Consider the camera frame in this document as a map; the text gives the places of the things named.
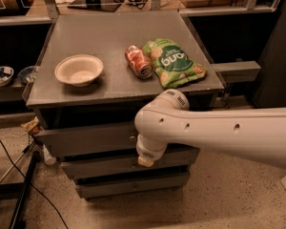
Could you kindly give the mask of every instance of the cabinet top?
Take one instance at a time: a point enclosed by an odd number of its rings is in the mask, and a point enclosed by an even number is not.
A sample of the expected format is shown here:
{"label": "cabinet top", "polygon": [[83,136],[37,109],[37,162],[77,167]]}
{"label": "cabinet top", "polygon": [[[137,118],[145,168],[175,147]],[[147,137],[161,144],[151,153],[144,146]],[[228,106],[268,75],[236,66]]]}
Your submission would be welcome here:
{"label": "cabinet top", "polygon": [[[89,105],[144,99],[164,91],[157,75],[138,78],[124,52],[155,38],[175,41],[190,59],[208,68],[205,79],[180,87],[184,93],[206,94],[222,84],[176,10],[60,15],[46,45],[40,70],[27,105],[32,108]],[[55,78],[56,65],[75,54],[92,54],[104,63],[104,72],[88,87],[65,85]]]}

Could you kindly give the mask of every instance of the concrete floor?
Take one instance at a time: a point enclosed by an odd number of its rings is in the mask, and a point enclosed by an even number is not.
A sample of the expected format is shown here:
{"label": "concrete floor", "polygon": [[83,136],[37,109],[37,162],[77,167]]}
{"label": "concrete floor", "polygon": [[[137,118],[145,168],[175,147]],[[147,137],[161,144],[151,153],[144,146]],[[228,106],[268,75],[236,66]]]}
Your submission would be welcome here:
{"label": "concrete floor", "polygon": [[[20,123],[32,115],[0,118],[0,138],[15,160],[28,145]],[[31,155],[18,163],[26,172]],[[0,177],[10,167],[0,146]],[[286,170],[201,151],[188,183],[180,188],[105,198],[80,198],[59,163],[37,164],[33,184],[57,207],[71,229],[286,229]],[[21,181],[12,171],[4,183]],[[15,199],[0,200],[0,228],[8,228]],[[65,228],[60,217],[31,188],[23,219],[29,229]]]}

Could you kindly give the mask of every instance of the bag of chips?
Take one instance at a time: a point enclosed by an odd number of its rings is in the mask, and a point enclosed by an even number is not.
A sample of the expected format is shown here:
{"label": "bag of chips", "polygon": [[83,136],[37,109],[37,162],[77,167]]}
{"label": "bag of chips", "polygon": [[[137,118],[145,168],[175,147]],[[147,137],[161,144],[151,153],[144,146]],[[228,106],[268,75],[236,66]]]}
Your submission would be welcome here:
{"label": "bag of chips", "polygon": [[157,38],[148,41],[143,52],[150,57],[153,69],[165,89],[177,88],[189,81],[205,77],[207,69],[190,60],[172,40]]}

